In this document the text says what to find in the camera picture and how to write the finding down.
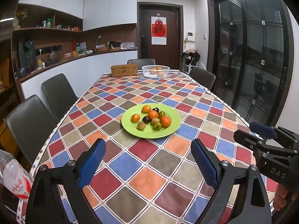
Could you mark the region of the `person right hand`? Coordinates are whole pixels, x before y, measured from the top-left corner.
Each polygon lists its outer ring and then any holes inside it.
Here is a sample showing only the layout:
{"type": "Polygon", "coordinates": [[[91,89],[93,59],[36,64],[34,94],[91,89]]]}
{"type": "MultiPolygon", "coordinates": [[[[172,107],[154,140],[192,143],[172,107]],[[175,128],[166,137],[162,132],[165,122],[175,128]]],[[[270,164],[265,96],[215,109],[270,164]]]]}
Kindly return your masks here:
{"type": "Polygon", "coordinates": [[[286,196],[289,193],[289,189],[281,184],[277,184],[275,196],[273,199],[273,208],[275,211],[279,211],[283,208],[287,202],[286,196]]]}

